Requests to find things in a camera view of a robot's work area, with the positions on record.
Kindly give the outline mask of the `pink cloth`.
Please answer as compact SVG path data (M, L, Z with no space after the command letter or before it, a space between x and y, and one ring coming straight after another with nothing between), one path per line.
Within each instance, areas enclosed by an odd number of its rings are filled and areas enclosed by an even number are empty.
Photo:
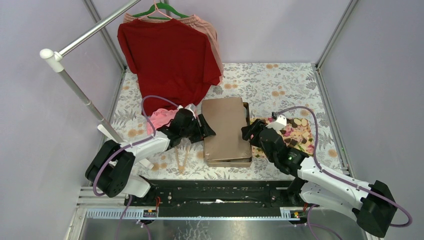
M169 126L171 120L175 118L178 111L178 109L168 110L164 108L159 108L158 110L154 111L151 116L148 117L148 120L157 130L158 128L164 125Z

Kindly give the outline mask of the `floral chocolate tray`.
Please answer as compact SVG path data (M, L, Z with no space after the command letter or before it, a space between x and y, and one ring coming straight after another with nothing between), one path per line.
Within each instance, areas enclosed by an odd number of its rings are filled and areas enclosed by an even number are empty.
M285 127L277 131L288 147L294 147L309 156L314 155L315 138L309 121L305 118L293 118Z

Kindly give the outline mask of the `gold box lid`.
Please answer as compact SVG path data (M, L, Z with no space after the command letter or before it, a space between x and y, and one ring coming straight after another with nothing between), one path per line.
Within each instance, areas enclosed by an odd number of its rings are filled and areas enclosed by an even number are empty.
M250 123L249 106L241 97L205 99L201 113L216 135L204 139L204 160L209 167L248 168L252 147L242 139L242 128Z

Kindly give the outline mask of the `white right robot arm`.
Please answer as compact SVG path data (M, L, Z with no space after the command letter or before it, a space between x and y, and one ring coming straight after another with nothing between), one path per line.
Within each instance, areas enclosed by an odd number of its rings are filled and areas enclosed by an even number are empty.
M315 140L308 120L279 115L241 128L242 139L262 150L268 161L294 180L286 190L293 206L316 204L354 220L365 232L384 238L397 208L389 187L334 171L314 160Z

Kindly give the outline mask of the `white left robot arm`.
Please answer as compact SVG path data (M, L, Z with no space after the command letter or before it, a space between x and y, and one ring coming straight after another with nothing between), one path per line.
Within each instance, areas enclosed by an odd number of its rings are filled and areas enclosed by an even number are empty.
M85 177L92 182L97 197L114 198L125 194L135 196L142 205L148 206L154 202L155 192L147 180L131 174L134 164L176 147L182 139L194 144L215 135L202 114L195 115L190 108L181 108L169 123L147 138L127 144L112 139L106 141L87 168Z

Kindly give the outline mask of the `wooden tongs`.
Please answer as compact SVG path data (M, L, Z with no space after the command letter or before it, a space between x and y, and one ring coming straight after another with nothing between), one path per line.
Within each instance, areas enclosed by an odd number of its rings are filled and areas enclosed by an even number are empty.
M187 161L189 158L191 144L184 143L176 146L175 148L175 159L177 163L177 170L180 175L185 172Z

